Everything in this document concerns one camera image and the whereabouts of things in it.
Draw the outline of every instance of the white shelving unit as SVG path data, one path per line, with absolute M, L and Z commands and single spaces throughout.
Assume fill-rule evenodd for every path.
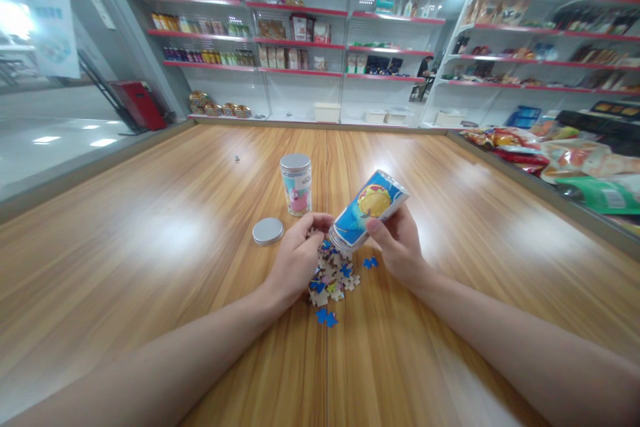
M 388 107 L 409 108 L 413 115 L 412 127 L 417 127 L 423 116 L 424 105 L 409 101 L 422 58 L 431 54 L 436 45 L 444 19 L 437 18 L 441 0 L 420 0 L 419 11 L 428 12 L 427 18 L 379 15 L 374 12 L 375 0 L 303 0 L 304 7 L 276 5 L 278 0 L 137 0 L 148 5 L 147 24 L 142 25 L 154 38 L 159 49 L 163 47 L 191 50 L 236 49 L 253 52 L 256 67 L 211 65 L 182 61 L 164 61 L 171 68 L 182 69 L 192 90 L 207 92 L 216 103 L 233 102 L 251 108 L 256 115 L 265 115 L 269 121 L 315 121 L 315 102 L 340 103 L 341 123 L 367 125 L 367 109 Z M 407 0 L 395 0 L 402 9 Z M 151 12 L 185 15 L 192 19 L 204 17 L 222 22 L 243 23 L 250 26 L 250 37 L 227 35 L 188 34 L 157 30 L 152 25 Z M 331 24 L 331 44 L 291 40 L 289 16 L 294 12 L 306 13 Z M 280 20 L 287 30 L 287 40 L 265 39 L 259 36 L 258 21 Z M 399 48 L 378 49 L 350 46 L 352 43 L 390 41 Z M 310 63 L 313 57 L 324 57 L 326 72 L 272 69 L 259 65 L 258 45 L 298 48 L 307 50 Z M 400 72 L 411 77 L 381 77 L 376 75 L 346 74 L 349 52 L 364 55 L 382 55 L 403 60 Z
M 620 53 L 640 56 L 640 21 L 625 35 L 604 35 L 585 31 L 561 31 L 525 26 L 472 23 L 465 25 L 467 9 L 473 0 L 466 0 L 462 13 L 429 93 L 424 114 L 419 124 L 422 128 L 442 128 L 435 124 L 441 109 L 465 109 L 466 120 L 486 125 L 503 125 L 519 105 L 538 107 L 542 112 L 551 109 L 579 110 L 590 108 L 600 99 L 638 97 L 624 91 L 572 88 L 566 86 L 511 85 L 470 81 L 445 80 L 453 75 L 456 65 L 462 69 L 477 61 L 493 61 L 493 74 L 507 73 L 519 79 L 535 77 L 545 83 L 554 81 L 565 85 L 577 85 L 594 69 L 622 70 L 628 84 L 640 83 L 640 68 L 618 65 L 596 65 L 570 62 L 568 59 L 582 45 L 615 49 Z M 602 7 L 640 7 L 638 0 L 528 0 L 529 8 L 523 21 L 550 21 L 554 12 L 568 4 L 584 3 Z M 470 37 L 465 54 L 454 55 L 458 38 Z M 500 57 L 504 49 L 532 48 L 537 42 L 550 43 L 558 52 L 558 60 L 512 59 Z M 487 45 L 493 53 L 472 55 L 476 46 Z

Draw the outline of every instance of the pile of puzzle pieces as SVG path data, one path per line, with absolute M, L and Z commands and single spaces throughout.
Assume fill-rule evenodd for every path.
M 345 290 L 353 290 L 360 284 L 360 276 L 353 273 L 351 254 L 342 254 L 331 242 L 325 240 L 319 250 L 318 268 L 309 283 L 309 298 L 316 307 L 329 303 L 329 298 L 339 302 Z

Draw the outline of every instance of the red box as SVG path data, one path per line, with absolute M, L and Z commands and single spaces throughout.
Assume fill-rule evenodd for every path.
M 140 81 L 109 82 L 113 92 L 122 101 L 131 117 L 141 127 L 149 130 L 162 130 L 167 123 L 160 115 L 151 92 Z

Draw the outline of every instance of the poster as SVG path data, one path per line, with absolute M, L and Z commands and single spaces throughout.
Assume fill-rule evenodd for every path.
M 31 0 L 35 47 L 40 74 L 45 77 L 80 78 L 78 50 L 70 0 Z

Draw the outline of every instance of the canister lid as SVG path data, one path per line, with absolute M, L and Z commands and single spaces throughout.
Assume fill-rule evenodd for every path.
M 289 173 L 301 171 L 311 166 L 311 159 L 304 153 L 292 153 L 280 159 L 280 168 Z
M 277 218 L 265 218 L 253 226 L 253 239 L 259 245 L 271 245 L 280 240 L 285 228 Z

